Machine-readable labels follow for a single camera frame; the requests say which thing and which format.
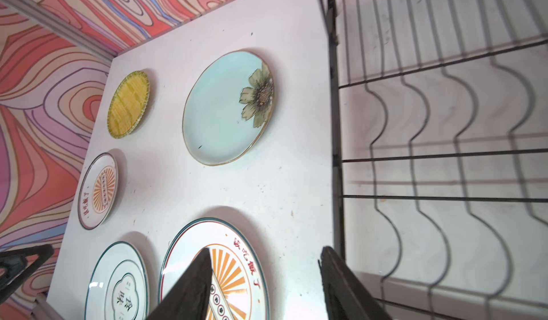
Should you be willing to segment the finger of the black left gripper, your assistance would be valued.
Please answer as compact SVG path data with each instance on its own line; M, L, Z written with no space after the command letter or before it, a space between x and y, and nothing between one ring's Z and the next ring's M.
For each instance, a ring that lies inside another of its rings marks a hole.
M27 281L54 254L51 244L1 253L1 303Z

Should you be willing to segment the large orange sunburst plate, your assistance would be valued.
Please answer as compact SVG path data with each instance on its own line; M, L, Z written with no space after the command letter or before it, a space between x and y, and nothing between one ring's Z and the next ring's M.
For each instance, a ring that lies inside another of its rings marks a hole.
M210 251L213 276L207 319L271 318L268 287L258 255L232 224L213 217L188 223L168 247L158 282L163 301L198 253Z

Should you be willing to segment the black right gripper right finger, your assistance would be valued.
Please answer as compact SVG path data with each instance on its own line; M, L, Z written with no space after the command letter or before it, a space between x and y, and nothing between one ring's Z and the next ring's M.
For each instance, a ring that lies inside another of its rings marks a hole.
M322 249L319 267L329 320L392 319L332 247Z

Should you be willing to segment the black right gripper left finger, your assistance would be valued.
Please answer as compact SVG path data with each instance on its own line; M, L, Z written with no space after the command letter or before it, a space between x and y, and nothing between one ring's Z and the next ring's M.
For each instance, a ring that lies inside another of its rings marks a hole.
M212 276L210 251L204 248L146 319L206 319Z

